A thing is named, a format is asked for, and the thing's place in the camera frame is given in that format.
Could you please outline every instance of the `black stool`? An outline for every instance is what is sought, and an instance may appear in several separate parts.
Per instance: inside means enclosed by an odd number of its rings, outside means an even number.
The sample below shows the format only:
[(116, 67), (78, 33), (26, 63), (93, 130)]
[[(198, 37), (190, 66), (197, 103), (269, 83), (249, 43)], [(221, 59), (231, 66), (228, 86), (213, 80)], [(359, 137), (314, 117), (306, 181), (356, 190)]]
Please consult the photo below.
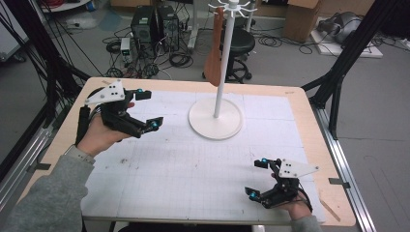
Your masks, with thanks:
[[(251, 79), (252, 74), (249, 72), (248, 67), (240, 59), (235, 59), (236, 57), (245, 55), (253, 50), (255, 47), (255, 38), (249, 32), (243, 29), (234, 28), (232, 33), (232, 42), (229, 52), (229, 59), (226, 68), (225, 81), (238, 81), (239, 83), (244, 83), (245, 79)], [(223, 38), (220, 39), (220, 50), (223, 50)], [(233, 68), (235, 62), (238, 62), (241, 67)]]

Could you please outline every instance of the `round white base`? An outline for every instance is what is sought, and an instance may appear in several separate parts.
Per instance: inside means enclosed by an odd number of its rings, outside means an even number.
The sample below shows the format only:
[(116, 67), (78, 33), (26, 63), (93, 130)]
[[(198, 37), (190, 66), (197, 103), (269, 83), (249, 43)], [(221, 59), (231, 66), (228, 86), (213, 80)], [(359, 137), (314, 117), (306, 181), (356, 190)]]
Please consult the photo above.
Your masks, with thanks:
[(216, 99), (197, 101), (190, 108), (190, 125), (199, 134), (222, 140), (232, 137), (241, 130), (244, 123), (241, 110), (233, 102), (220, 101), (220, 116), (214, 117)]

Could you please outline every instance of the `table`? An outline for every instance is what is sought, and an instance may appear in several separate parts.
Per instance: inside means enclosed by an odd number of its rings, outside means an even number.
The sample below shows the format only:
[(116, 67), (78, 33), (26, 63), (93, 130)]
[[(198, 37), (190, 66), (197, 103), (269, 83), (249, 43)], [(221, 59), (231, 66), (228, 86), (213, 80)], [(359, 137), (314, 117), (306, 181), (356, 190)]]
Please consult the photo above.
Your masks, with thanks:
[[(58, 157), (74, 142), (78, 110), (83, 105), (85, 98), (93, 90), (106, 86), (114, 80), (115, 79), (112, 78), (93, 77), (87, 81), (68, 117), (45, 154), (42, 160), (43, 163), (51, 163), (51, 169), (53, 168)], [(126, 89), (142, 88), (153, 91), (153, 94), (155, 94), (155, 91), (194, 93), (216, 93), (217, 91), (214, 86), (205, 82), (123, 79), (123, 84)], [(343, 187), (329, 183), (329, 178), (337, 178), (337, 171), (311, 111), (305, 92), (298, 87), (226, 84), (224, 93), (277, 96), (288, 99), (307, 160), (309, 163), (317, 164), (321, 169), (319, 172), (313, 174), (313, 178), (326, 217), (326, 221), (323, 224), (339, 226), (354, 225), (356, 220)], [(48, 174), (51, 169), (47, 171), (36, 171), (26, 191), (39, 177)]]

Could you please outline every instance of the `sleeve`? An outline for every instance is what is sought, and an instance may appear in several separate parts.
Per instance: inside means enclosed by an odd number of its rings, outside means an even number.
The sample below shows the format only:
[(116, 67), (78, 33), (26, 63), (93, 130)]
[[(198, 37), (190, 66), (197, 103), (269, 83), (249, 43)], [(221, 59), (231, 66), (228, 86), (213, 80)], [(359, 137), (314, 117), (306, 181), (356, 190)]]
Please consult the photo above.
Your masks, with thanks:
[(94, 166), (61, 156), (13, 208), (2, 231), (81, 231), (81, 199)]
[(302, 217), (291, 221), (293, 232), (321, 232), (322, 228), (315, 216)]

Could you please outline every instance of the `floor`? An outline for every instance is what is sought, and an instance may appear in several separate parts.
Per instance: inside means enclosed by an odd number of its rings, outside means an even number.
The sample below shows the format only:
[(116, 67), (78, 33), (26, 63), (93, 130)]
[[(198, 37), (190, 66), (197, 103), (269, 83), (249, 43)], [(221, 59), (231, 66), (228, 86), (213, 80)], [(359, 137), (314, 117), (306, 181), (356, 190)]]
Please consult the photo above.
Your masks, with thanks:
[[(102, 40), (128, 27), (132, 19), (132, 14), (113, 11), (104, 2), (91, 13), (96, 27), (76, 30), (72, 34), (101, 73), (110, 67), (110, 55)], [(83, 12), (83, 9), (76, 9), (56, 16), (64, 20)], [(206, 20), (207, 16), (206, 11), (199, 14), (200, 27), (212, 26), (212, 19)], [(282, 23), (280, 19), (257, 17), (254, 29), (278, 28)], [(263, 32), (280, 35), (280, 30)], [(68, 36), (63, 38), (75, 66), (100, 76)], [(200, 32), (189, 68), (166, 69), (152, 78), (204, 81), (201, 74), (206, 54), (211, 49), (210, 39), (211, 31)], [(283, 43), (271, 47), (257, 41), (246, 62), (253, 78), (246, 83), (302, 86), (320, 77), (337, 58), (319, 55), (314, 46), (310, 48), (311, 54), (305, 54), (308, 50), (298, 45)], [(378, 47), (383, 53), (382, 59), (358, 59), (346, 76), (341, 92), (337, 123), (339, 142), (378, 231), (410, 230), (410, 186), (406, 178), (410, 175), (410, 51), (402, 48), (400, 43), (395, 46), (382, 44)], [(169, 63), (164, 63), (160, 70), (167, 67)], [(313, 94), (314, 90), (307, 93), (308, 96)], [(44, 91), (30, 62), (0, 63), (0, 98), (2, 160), (44, 105)], [(87, 224), (89, 231), (108, 231), (109, 228), (109, 223), (105, 222), (88, 221)], [(266, 230), (290, 231), (286, 226), (267, 227)], [(323, 227), (323, 230), (360, 231), (357, 226)]]

